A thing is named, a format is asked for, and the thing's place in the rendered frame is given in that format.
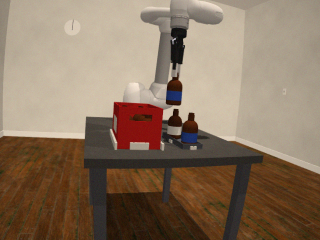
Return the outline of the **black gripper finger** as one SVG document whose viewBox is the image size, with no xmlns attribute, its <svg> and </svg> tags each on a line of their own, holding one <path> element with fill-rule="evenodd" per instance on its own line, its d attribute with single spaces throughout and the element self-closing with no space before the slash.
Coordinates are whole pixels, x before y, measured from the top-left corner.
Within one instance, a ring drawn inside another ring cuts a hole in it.
<svg viewBox="0 0 320 240">
<path fill-rule="evenodd" d="M 184 42 L 181 42 L 181 48 L 179 50 L 179 55 L 178 55 L 178 68 L 177 68 L 177 72 L 179 74 L 180 78 L 180 72 L 181 72 L 181 65 L 183 64 L 183 56 L 184 56 L 184 49 L 185 49 L 185 45 L 183 45 Z"/>
<path fill-rule="evenodd" d="M 171 59 L 170 60 L 172 63 L 171 77 L 177 77 L 179 49 L 181 48 L 181 43 L 182 43 L 182 41 L 179 40 L 179 45 L 177 47 L 176 38 L 174 38 L 173 40 L 170 40 L 170 44 L 171 44 Z"/>
</svg>

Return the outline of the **red plastic crate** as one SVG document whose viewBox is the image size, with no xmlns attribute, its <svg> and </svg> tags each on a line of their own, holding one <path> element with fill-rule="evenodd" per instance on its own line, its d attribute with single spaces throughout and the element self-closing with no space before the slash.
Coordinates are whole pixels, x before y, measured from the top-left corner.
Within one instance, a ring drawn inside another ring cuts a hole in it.
<svg viewBox="0 0 320 240">
<path fill-rule="evenodd" d="M 146 103 L 114 102 L 112 130 L 117 141 L 117 149 L 130 149 L 131 142 L 149 143 L 149 150 L 160 150 L 163 110 Z M 152 115 L 152 120 L 130 120 L 130 115 L 133 118 L 135 114 Z"/>
</svg>

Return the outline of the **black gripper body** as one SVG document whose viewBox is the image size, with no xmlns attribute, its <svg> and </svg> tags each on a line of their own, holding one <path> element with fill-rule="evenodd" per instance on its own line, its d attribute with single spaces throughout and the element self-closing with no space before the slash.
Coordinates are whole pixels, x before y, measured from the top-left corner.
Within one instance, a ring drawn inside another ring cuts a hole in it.
<svg viewBox="0 0 320 240">
<path fill-rule="evenodd" d="M 187 37 L 187 30 L 184 28 L 172 28 L 171 36 L 173 39 L 176 38 L 177 47 L 179 47 L 179 40 L 183 42 L 183 39 Z"/>
</svg>

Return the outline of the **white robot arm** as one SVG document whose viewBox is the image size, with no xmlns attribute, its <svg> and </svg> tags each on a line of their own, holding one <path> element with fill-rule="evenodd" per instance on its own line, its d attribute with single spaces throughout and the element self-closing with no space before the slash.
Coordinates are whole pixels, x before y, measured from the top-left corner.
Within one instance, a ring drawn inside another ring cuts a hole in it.
<svg viewBox="0 0 320 240">
<path fill-rule="evenodd" d="M 163 110 L 173 105 L 166 104 L 167 85 L 171 63 L 171 31 L 173 28 L 189 29 L 189 19 L 198 23 L 216 25 L 224 17 L 223 10 L 215 4 L 199 0 L 171 0 L 170 8 L 146 7 L 140 13 L 143 22 L 159 27 L 158 47 L 154 82 L 149 89 L 140 82 L 129 83 L 123 94 L 124 103 L 150 104 Z"/>
</svg>

